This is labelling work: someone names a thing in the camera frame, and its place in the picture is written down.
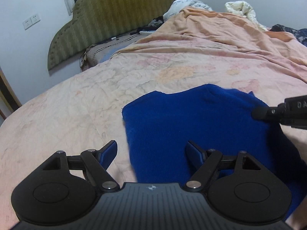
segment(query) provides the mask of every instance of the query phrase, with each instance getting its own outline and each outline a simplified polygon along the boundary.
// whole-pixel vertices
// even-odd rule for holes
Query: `headboard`
[[[92,44],[147,25],[174,0],[77,0],[73,19],[54,36],[48,70]]]

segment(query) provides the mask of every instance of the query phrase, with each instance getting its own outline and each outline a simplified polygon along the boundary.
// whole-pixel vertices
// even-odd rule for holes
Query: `wall socket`
[[[25,30],[26,29],[28,29],[29,27],[31,27],[32,26],[32,21],[31,21],[31,19],[30,18],[28,18],[27,20],[25,20],[23,23],[23,27],[25,28]]]
[[[38,14],[31,16],[32,25],[40,21]]]
[[[38,23],[39,21],[40,21],[40,18],[38,14],[35,14],[31,16],[30,18],[28,18],[27,20],[25,20],[22,24],[23,24],[24,29],[27,30],[29,27]]]

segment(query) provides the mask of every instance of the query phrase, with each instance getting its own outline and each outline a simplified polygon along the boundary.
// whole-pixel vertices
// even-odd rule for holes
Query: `mattress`
[[[121,185],[136,182],[122,108],[155,90],[176,93],[207,83],[253,91],[276,106],[286,97],[307,94],[307,48],[290,33],[260,32],[236,15],[183,9],[152,35],[54,86],[5,120],[0,229],[17,222],[10,204],[13,188],[57,150],[77,155],[116,140],[118,154],[108,172]],[[307,161],[307,131],[282,129]],[[306,211],[307,199],[287,223],[300,229],[307,224]]]
[[[130,44],[144,38],[145,35],[130,33],[113,37],[105,43],[90,46],[81,56],[80,67],[85,71],[95,65],[108,60],[117,50],[129,46]]]

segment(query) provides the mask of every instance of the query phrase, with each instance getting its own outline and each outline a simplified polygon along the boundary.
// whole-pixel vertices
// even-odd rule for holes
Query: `blue cloth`
[[[122,115],[138,182],[184,184],[195,172],[185,156],[188,140],[226,155],[246,150],[291,190],[289,216],[307,194],[307,166],[278,123],[252,119],[256,106],[265,103],[252,93],[212,84],[154,91],[127,104]]]

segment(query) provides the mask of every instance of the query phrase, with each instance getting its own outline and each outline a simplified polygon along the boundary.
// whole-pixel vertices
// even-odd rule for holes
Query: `screw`
[[[188,188],[197,189],[201,186],[201,183],[199,181],[188,181],[185,185]]]
[[[107,181],[102,184],[102,187],[104,189],[114,189],[116,188],[116,186],[117,186],[116,182],[113,181]]]

